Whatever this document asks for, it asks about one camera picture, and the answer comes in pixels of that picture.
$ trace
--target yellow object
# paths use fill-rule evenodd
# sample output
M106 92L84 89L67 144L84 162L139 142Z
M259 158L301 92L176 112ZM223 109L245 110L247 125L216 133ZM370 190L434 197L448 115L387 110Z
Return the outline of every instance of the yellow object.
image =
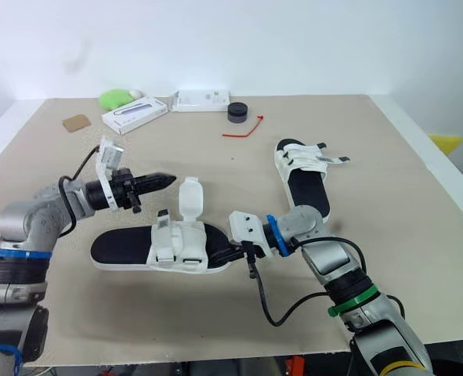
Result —
M432 139L435 145L437 145L445 155L449 155L463 143L463 138L460 136L429 135L429 138Z
M386 367L383 368L379 376L386 376L389 372L394 371L396 368L401 367L413 367L419 368L420 370L425 370L425 366L419 363L411 362L409 360L401 360L400 362L395 362L388 364Z

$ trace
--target black puck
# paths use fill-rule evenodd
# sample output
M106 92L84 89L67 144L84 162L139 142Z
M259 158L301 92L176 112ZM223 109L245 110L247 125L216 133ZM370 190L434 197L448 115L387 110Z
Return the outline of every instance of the black puck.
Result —
M233 102L228 106L228 120L233 123L243 123L247 120L248 107L242 102Z

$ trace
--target product box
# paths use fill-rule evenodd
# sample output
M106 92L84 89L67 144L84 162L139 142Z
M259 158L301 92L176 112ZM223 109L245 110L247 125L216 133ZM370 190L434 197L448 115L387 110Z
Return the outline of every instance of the product box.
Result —
M227 111L230 92L227 90L179 90L172 97L173 112Z
M168 112L167 105L158 99L144 96L102 115L105 125L124 135Z

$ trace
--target beige table surface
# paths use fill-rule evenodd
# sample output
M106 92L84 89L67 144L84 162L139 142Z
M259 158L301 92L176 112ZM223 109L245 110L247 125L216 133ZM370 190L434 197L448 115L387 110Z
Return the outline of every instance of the beige table surface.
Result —
M126 148L122 165L134 175L171 172L179 180L144 195L143 212L101 211L79 222L54 250L43 305L50 309L44 365L147 363L347 349L349 334L327 314L330 302L307 302L283 327L271 327L243 260L222 273L187 276L105 272L89 259L101 233L152 224L176 213L179 183L198 176L202 219L222 229L233 210L264 219L288 203L273 163L279 139L326 142L328 156L351 157L330 168L329 227L357 242L368 272L386 293L402 299L407 320L425 342L463 338L463 214L421 159L366 96L241 98L249 120L232 125L224 113L167 114L118 136L100 120L95 99L51 99L0 156L0 211L69 175L101 135ZM92 126L68 133L62 120L84 114ZM255 115L265 120L247 139ZM84 179L94 179L93 164ZM272 314L319 291L301 255L259 262Z

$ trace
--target blue cable tie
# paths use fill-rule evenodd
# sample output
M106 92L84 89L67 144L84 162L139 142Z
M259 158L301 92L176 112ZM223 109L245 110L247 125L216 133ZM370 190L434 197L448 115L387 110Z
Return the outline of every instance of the blue cable tie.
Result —
M278 230L277 220L275 219L274 215L268 214L268 215L266 215L266 218L268 219L268 223L271 226L271 230L273 231L273 235L275 236L275 239L277 240L278 246L280 247L280 249L278 251L280 251L280 254L283 257L289 256L287 246L285 245L284 238L281 237L281 233Z
M11 353L15 356L15 364L13 366L13 376L18 376L20 366L22 366L22 354L20 350L12 345L0 345L0 353Z
M50 259L52 257L52 252L22 251L20 249L0 248L0 256L15 257L19 259Z

